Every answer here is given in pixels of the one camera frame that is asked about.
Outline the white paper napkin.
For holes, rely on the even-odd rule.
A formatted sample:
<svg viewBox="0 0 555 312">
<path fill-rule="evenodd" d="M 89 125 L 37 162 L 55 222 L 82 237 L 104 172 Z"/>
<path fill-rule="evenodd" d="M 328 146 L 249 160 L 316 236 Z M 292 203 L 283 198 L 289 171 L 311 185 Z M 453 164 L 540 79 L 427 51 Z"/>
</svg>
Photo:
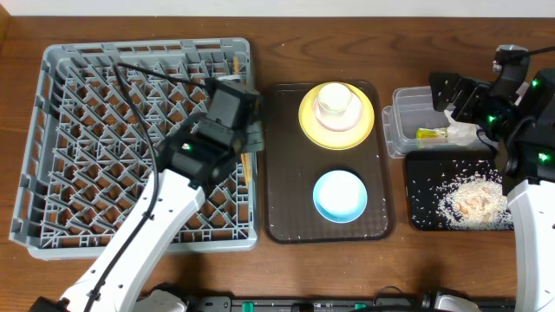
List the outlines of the white paper napkin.
<svg viewBox="0 0 555 312">
<path fill-rule="evenodd" d="M 446 109 L 444 114 L 448 121 L 448 126 L 442 129 L 445 138 L 451 144 L 457 146 L 468 146 L 478 140 L 476 134 L 478 128 L 471 123 L 459 122 L 452 118 L 452 111 Z"/>
</svg>

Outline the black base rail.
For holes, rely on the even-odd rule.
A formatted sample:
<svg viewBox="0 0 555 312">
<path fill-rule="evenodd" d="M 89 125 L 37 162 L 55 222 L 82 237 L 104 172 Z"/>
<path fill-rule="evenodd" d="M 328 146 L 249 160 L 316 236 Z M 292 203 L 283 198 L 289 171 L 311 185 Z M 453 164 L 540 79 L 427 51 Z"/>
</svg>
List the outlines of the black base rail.
<svg viewBox="0 0 555 312">
<path fill-rule="evenodd" d="M 135 311 L 181 312 L 335 312 L 335 311 L 499 311 L 515 310 L 505 298 L 471 298 L 451 289 L 433 289 L 411 295 L 393 286 L 370 298 L 238 298 L 188 295 L 172 284 L 162 283 L 142 296 Z"/>
</svg>

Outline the white cup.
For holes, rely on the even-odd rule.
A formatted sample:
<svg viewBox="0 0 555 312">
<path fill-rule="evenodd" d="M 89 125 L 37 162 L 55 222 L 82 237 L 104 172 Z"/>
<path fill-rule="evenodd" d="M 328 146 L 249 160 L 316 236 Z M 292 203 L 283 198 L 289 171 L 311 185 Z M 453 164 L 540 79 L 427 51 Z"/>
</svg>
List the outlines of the white cup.
<svg viewBox="0 0 555 312">
<path fill-rule="evenodd" d="M 338 82 L 324 85 L 317 96 L 319 107 L 325 112 L 333 114 L 344 112 L 348 108 L 351 98 L 351 91 Z"/>
</svg>

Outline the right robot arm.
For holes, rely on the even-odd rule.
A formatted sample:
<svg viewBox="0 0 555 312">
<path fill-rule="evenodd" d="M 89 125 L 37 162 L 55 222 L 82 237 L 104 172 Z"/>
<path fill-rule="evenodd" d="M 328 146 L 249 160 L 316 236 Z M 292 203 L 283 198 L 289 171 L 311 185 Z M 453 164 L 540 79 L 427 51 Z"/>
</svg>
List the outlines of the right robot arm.
<svg viewBox="0 0 555 312">
<path fill-rule="evenodd" d="M 554 70 L 542 68 L 526 91 L 536 53 L 500 45 L 493 59 L 495 81 L 433 71 L 433 107 L 453 106 L 451 116 L 497 142 L 495 165 L 513 217 L 518 311 L 554 309 Z"/>
</svg>

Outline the pink bowl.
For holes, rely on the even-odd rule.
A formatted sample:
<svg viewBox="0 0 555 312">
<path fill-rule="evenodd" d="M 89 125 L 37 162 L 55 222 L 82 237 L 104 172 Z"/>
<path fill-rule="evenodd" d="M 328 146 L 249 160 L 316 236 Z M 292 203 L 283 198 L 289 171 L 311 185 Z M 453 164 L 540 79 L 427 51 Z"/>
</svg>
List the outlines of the pink bowl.
<svg viewBox="0 0 555 312">
<path fill-rule="evenodd" d="M 313 104 L 313 113 L 317 122 L 332 132 L 345 132 L 354 128 L 362 118 L 363 105 L 353 92 L 350 93 L 349 103 L 341 111 L 326 110 L 317 97 Z"/>
</svg>

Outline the dark brown serving tray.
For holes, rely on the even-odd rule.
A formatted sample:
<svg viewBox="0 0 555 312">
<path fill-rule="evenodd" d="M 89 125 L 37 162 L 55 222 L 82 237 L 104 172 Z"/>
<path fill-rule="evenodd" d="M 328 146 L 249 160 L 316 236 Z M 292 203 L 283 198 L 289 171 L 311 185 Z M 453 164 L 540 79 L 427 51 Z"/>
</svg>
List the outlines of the dark brown serving tray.
<svg viewBox="0 0 555 312">
<path fill-rule="evenodd" d="M 276 84 L 264 92 L 265 230 L 279 244 L 380 240 L 394 228 L 388 158 L 377 120 L 358 146 L 331 151 L 313 143 L 298 121 L 310 83 Z M 312 193 L 317 180 L 332 170 L 346 170 L 364 183 L 368 203 L 347 224 L 322 217 Z"/>
</svg>

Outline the grey plastic dishwasher rack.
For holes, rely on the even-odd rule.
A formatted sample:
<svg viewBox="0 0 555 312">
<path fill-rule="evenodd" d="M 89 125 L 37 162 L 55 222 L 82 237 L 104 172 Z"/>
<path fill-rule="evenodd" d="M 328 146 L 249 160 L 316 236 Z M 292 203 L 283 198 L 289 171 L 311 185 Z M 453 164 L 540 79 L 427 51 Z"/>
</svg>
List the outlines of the grey plastic dishwasher rack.
<svg viewBox="0 0 555 312">
<path fill-rule="evenodd" d="M 150 148 L 208 110 L 206 79 L 231 76 L 254 81 L 244 38 L 46 48 L 10 240 L 41 260 L 98 257 L 139 199 Z"/>
</svg>

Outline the yellow green snack wrapper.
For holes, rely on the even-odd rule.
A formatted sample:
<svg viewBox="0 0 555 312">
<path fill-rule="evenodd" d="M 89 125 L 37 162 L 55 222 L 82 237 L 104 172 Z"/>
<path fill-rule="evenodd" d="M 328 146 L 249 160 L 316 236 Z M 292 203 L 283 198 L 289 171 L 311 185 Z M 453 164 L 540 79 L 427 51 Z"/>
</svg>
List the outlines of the yellow green snack wrapper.
<svg viewBox="0 0 555 312">
<path fill-rule="evenodd" d="M 447 129 L 443 128 L 418 128 L 416 132 L 416 139 L 418 140 L 431 140 L 431 139 L 445 139 L 448 136 Z"/>
</svg>

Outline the wooden chopstick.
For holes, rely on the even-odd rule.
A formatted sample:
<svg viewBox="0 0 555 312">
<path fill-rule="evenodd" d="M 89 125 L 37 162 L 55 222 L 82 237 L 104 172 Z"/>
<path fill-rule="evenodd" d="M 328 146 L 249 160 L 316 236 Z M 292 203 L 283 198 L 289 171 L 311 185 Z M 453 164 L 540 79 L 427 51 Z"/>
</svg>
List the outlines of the wooden chopstick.
<svg viewBox="0 0 555 312">
<path fill-rule="evenodd" d="M 249 187 L 252 180 L 251 155 L 249 153 L 242 153 L 241 163 L 245 177 L 245 186 Z"/>
<path fill-rule="evenodd" d="M 235 75 L 240 74 L 238 56 L 233 57 L 233 71 Z"/>
</svg>

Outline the clear plastic bin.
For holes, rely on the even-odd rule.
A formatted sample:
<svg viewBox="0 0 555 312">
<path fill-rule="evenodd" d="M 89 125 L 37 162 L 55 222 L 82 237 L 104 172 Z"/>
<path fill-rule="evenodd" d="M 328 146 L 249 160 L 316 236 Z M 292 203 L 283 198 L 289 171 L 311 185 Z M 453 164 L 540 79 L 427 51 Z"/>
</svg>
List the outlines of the clear plastic bin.
<svg viewBox="0 0 555 312">
<path fill-rule="evenodd" d="M 485 134 L 476 135 L 478 128 L 446 138 L 418 139 L 419 129 L 447 130 L 454 126 L 450 105 L 444 112 L 435 111 L 430 87 L 398 88 L 392 95 L 392 105 L 382 110 L 382 125 L 387 152 L 392 159 L 403 159 L 407 153 L 419 150 L 479 151 L 488 150 L 486 144 L 497 147 Z"/>
</svg>

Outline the yellow plate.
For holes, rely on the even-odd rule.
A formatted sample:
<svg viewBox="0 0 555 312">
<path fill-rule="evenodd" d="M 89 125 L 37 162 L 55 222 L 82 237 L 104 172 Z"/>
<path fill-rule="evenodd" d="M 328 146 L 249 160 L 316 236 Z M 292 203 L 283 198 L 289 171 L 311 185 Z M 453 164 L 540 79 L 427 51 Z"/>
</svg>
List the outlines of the yellow plate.
<svg viewBox="0 0 555 312">
<path fill-rule="evenodd" d="M 361 100 L 363 105 L 362 118 L 360 122 L 349 131 L 332 132 L 323 128 L 315 118 L 313 104 L 320 89 L 328 83 L 331 82 L 317 85 L 304 96 L 299 107 L 298 120 L 304 134 L 320 147 L 330 150 L 350 149 L 362 143 L 370 135 L 375 121 L 374 108 L 369 97 L 359 88 L 345 82 L 338 82 L 345 85 Z"/>
</svg>

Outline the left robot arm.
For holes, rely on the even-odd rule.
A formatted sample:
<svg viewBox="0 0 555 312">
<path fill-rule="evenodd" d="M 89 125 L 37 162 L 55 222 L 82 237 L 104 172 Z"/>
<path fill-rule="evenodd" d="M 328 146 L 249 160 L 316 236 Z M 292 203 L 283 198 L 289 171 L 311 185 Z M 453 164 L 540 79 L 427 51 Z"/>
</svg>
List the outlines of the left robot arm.
<svg viewBox="0 0 555 312">
<path fill-rule="evenodd" d="M 40 296 L 33 311 L 131 311 L 178 230 L 252 151 L 251 127 L 262 95 L 240 82 L 208 84 L 210 107 L 162 142 L 153 172 L 130 214 L 88 270 L 56 301 Z"/>
</svg>

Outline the light blue bowl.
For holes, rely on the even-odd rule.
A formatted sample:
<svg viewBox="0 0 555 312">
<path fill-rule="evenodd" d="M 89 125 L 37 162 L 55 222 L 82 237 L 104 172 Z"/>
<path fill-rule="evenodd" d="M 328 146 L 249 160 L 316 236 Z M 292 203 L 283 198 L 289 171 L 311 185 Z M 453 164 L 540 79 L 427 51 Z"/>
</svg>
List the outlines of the light blue bowl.
<svg viewBox="0 0 555 312">
<path fill-rule="evenodd" d="M 317 180 L 312 199 L 323 218 L 335 224 L 347 224 L 361 217 L 366 210 L 368 192 L 354 173 L 334 170 Z"/>
</svg>

